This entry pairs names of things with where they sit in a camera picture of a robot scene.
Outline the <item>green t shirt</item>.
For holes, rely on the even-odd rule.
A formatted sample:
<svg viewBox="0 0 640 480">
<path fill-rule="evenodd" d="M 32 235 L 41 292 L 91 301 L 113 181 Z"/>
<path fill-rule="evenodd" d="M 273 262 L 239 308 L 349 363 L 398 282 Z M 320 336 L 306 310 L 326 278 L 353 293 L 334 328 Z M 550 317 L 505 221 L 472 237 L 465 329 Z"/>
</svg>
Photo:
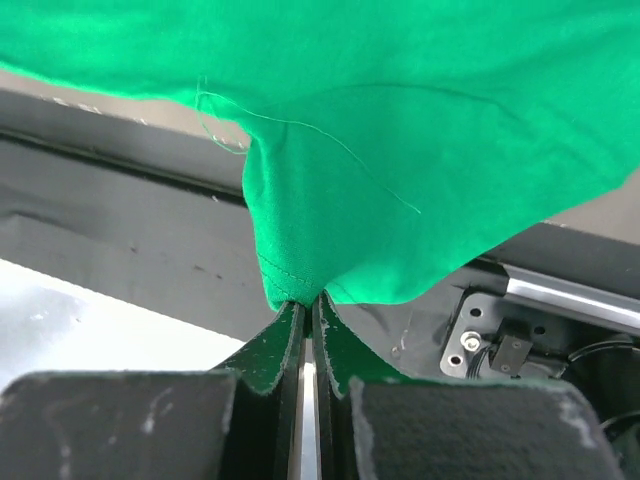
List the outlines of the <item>green t shirt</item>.
<svg viewBox="0 0 640 480">
<path fill-rule="evenodd" d="M 413 300 L 639 166 L 635 1 L 5 1 L 1 65 L 237 123 L 272 307 Z"/>
</svg>

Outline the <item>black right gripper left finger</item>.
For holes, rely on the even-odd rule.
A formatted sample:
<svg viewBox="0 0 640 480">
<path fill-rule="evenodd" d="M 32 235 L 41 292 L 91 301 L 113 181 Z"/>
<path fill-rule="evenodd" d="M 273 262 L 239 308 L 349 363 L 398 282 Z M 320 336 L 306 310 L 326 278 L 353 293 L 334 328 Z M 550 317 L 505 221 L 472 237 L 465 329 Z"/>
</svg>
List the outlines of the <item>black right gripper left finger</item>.
<svg viewBox="0 0 640 480">
<path fill-rule="evenodd" d="M 42 372 L 1 396 L 5 479 L 296 479 L 306 311 L 204 372 Z"/>
</svg>

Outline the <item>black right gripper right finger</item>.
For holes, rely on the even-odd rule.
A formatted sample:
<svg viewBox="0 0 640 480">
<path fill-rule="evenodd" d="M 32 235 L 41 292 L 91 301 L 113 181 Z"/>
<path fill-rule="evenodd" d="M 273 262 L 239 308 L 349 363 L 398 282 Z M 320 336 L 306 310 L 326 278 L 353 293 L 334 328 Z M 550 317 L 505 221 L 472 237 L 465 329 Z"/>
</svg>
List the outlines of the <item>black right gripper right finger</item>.
<svg viewBox="0 0 640 480">
<path fill-rule="evenodd" d="M 410 378 L 321 294 L 312 307 L 324 479 L 619 479 L 584 396 L 554 381 Z"/>
</svg>

